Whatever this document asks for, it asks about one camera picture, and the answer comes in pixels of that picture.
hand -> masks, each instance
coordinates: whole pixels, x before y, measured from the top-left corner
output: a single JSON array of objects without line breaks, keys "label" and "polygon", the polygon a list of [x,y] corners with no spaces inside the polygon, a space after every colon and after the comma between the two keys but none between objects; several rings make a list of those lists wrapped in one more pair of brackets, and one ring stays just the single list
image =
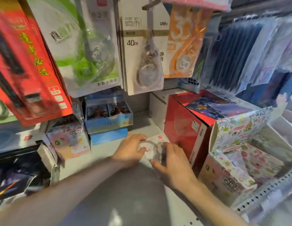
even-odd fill
[{"label": "hand", "polygon": [[182,148],[172,143],[164,143],[167,148],[166,167],[151,160],[151,165],[163,182],[185,194],[193,185],[200,183],[195,177]]},{"label": "hand", "polygon": [[138,151],[141,140],[146,140],[147,136],[142,134],[128,134],[120,143],[116,152],[111,156],[112,159],[124,163],[123,168],[131,167],[137,164],[146,152],[146,148],[142,147]]}]

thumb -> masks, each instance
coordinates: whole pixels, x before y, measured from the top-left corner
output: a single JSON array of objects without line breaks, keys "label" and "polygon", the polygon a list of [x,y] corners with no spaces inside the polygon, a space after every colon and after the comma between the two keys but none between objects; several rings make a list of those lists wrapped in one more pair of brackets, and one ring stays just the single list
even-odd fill
[{"label": "thumb", "polygon": [[146,147],[142,147],[140,148],[140,150],[138,150],[138,152],[143,156],[145,154],[145,152],[147,151]]},{"label": "thumb", "polygon": [[159,163],[158,161],[151,160],[150,163],[155,171],[158,171],[161,174],[167,174],[167,168],[162,166],[161,163]]}]

person's left hand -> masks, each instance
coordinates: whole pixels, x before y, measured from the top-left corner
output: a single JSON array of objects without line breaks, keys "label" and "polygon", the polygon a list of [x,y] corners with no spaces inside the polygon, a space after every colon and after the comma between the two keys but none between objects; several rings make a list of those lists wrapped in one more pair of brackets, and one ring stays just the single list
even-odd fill
[{"label": "person's left hand", "polygon": [[131,167],[137,164],[146,152],[146,148],[142,147],[138,151],[141,140],[146,140],[147,136],[143,134],[128,134],[120,143],[116,152],[111,156],[112,159],[121,161],[123,168]]}]

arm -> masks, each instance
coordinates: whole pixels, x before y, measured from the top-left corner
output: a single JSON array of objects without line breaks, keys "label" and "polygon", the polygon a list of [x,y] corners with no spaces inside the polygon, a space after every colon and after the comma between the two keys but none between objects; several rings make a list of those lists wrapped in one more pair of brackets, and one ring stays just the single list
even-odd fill
[{"label": "arm", "polygon": [[248,225],[197,180],[182,148],[172,143],[165,143],[165,146],[167,166],[162,166],[156,160],[151,161],[158,177],[185,195],[213,226]]},{"label": "arm", "polygon": [[20,198],[0,212],[0,226],[54,226],[88,196],[99,184],[122,168],[137,164],[146,148],[137,151],[142,134],[128,135],[113,156],[77,174],[69,176],[52,188]]}]

forearm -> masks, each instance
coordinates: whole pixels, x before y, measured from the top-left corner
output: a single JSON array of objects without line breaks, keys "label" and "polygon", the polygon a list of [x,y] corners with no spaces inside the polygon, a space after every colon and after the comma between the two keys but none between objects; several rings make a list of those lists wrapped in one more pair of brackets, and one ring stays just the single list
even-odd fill
[{"label": "forearm", "polygon": [[204,184],[192,185],[183,194],[213,226],[249,225],[216,198]]},{"label": "forearm", "polygon": [[55,226],[99,184],[120,170],[122,163],[105,159],[52,188],[20,198],[0,212],[0,226]]}]

